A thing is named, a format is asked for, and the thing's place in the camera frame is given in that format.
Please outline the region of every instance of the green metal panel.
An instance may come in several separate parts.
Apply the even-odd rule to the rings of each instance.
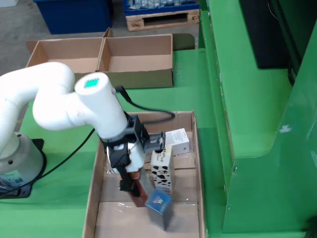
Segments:
[[[235,157],[266,154],[291,92],[286,69],[259,69],[239,0],[209,0]]]
[[[174,79],[173,88],[131,89],[128,93],[134,102],[146,107],[172,111],[195,110],[204,195],[208,201],[206,220],[211,227],[210,224],[214,224],[216,218],[217,227],[221,229],[226,199],[205,50],[176,51]],[[139,111],[124,102],[121,96],[119,99],[126,111]],[[44,130],[33,119],[32,103],[21,128],[21,132],[31,138],[45,140],[47,170],[68,156],[90,130],[89,126],[65,131]],[[81,237],[97,141],[94,134],[66,164],[36,182],[29,198],[1,200],[1,237]]]
[[[273,148],[237,158],[225,232],[299,231],[317,215],[317,27],[284,110]]]
[[[224,187],[227,193],[230,186],[231,169],[232,169],[232,156],[230,151],[230,144],[228,138],[228,131],[226,125],[225,113],[219,90],[220,77],[217,70],[217,58],[215,51],[214,39],[212,37],[212,27],[210,19],[208,18],[207,11],[201,11],[200,22],[202,25],[202,36],[205,41],[206,56],[208,62],[208,71],[210,75],[211,95],[213,101],[214,115],[217,125],[222,168],[224,172]]]

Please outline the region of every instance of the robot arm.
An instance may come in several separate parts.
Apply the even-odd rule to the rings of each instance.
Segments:
[[[0,77],[0,159],[13,154],[19,145],[13,132],[22,107],[34,100],[42,85],[51,81],[70,91],[75,77],[69,67],[58,62],[20,69]]]
[[[19,139],[13,130],[18,115],[27,102],[35,99],[33,116],[45,129],[92,125],[111,166],[122,177],[121,190],[139,196],[129,173],[143,166],[145,151],[163,150],[165,134],[149,135],[137,116],[123,111],[106,74],[88,74],[74,87],[75,76],[68,66],[48,62],[5,74],[0,83],[0,131],[4,138],[0,142],[0,159],[17,150]],[[128,98],[123,87],[118,90]]]

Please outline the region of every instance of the label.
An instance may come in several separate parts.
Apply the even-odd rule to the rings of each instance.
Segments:
[[[167,145],[180,144],[187,141],[188,138],[185,129],[179,129],[165,133],[165,143]]]
[[[23,179],[18,170],[14,170],[5,174],[0,174],[0,182],[4,185],[19,186],[22,185]]]

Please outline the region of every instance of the open cardboard box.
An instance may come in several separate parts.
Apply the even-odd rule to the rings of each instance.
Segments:
[[[173,51],[195,48],[190,34],[112,38],[103,37],[27,41],[27,67],[57,61],[68,65],[76,80],[105,72],[113,86],[157,88],[173,86]]]
[[[76,80],[95,72],[104,38],[73,38],[37,41],[27,67],[57,61],[68,65]]]
[[[140,121],[164,117],[160,113],[138,113]],[[119,175],[108,170],[107,157],[98,144],[88,196],[83,238],[204,238],[206,226],[197,126],[194,112],[176,112],[173,121],[146,126],[149,133],[185,128],[190,153],[174,156],[175,186],[172,221],[163,231],[150,223],[147,208],[135,207],[126,192],[119,191]],[[144,169],[151,177],[149,163]]]
[[[113,86],[173,86],[173,35],[105,38],[97,71]]]

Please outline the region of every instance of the green surface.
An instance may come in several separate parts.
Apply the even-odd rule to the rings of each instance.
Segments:
[[[291,92],[286,69],[258,69],[238,0],[209,0],[235,157],[266,154]]]

